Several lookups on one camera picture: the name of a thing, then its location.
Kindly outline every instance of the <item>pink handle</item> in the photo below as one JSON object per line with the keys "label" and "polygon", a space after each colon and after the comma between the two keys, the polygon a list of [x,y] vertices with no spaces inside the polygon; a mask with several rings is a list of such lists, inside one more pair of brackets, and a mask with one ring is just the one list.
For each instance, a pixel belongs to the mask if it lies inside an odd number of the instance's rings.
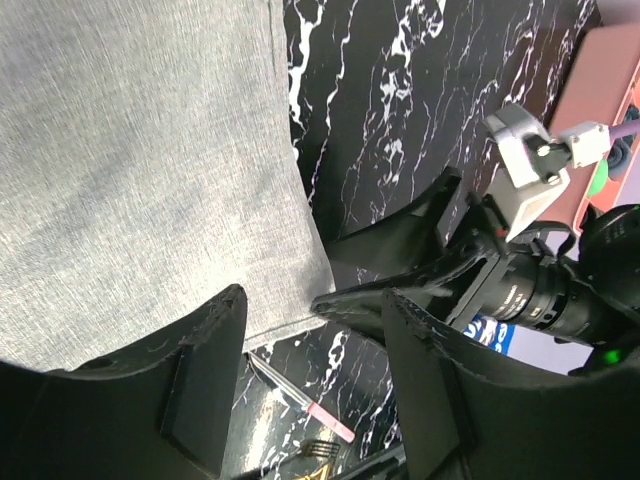
{"label": "pink handle", "polygon": [[317,403],[313,402],[307,410],[307,413],[342,438],[345,442],[351,443],[356,438],[355,433],[341,424],[333,415]]}

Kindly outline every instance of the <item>knife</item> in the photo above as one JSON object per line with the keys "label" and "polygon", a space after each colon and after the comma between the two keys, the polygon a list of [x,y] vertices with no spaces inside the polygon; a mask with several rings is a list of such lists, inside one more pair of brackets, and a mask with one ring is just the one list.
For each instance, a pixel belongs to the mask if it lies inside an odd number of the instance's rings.
{"label": "knife", "polygon": [[311,415],[345,442],[353,442],[356,437],[355,433],[314,402],[311,397],[291,383],[284,375],[257,355],[249,352],[248,357],[249,364],[256,373],[256,376],[272,390],[279,391],[287,405],[296,411]]}

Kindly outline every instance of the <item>green object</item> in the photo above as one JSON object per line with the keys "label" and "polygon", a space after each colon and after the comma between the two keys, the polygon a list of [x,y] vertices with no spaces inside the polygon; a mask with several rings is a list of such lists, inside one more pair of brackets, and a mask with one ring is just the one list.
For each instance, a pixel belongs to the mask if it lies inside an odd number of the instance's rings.
{"label": "green object", "polygon": [[607,365],[615,365],[622,360],[622,352],[620,350],[609,350],[602,358]]}
{"label": "green object", "polygon": [[609,178],[609,164],[606,159],[600,160],[598,168],[596,168],[596,174],[593,176],[589,190],[587,191],[587,197],[593,197],[602,191],[607,184]]}

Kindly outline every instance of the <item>black marble surface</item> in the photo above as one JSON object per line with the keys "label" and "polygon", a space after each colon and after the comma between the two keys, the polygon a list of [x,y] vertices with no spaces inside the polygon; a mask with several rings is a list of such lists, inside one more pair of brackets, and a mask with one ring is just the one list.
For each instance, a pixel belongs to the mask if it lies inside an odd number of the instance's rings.
{"label": "black marble surface", "polygon": [[[323,240],[397,211],[445,165],[483,191],[497,158],[481,120],[509,101],[548,120],[575,46],[598,21],[595,0],[285,0],[293,148]],[[334,274],[338,288],[375,278],[344,265]],[[330,324],[259,354],[356,431],[338,469],[401,438],[377,344]],[[305,438],[335,440],[243,365],[224,477],[277,464]]]}

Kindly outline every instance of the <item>gray towel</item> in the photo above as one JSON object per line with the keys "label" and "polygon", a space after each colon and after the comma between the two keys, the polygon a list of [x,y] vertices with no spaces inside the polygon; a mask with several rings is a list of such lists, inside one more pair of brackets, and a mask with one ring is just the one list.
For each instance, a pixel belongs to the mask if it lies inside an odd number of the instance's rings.
{"label": "gray towel", "polygon": [[290,144],[282,6],[0,3],[0,358],[73,369],[239,283],[245,349],[333,287]]}

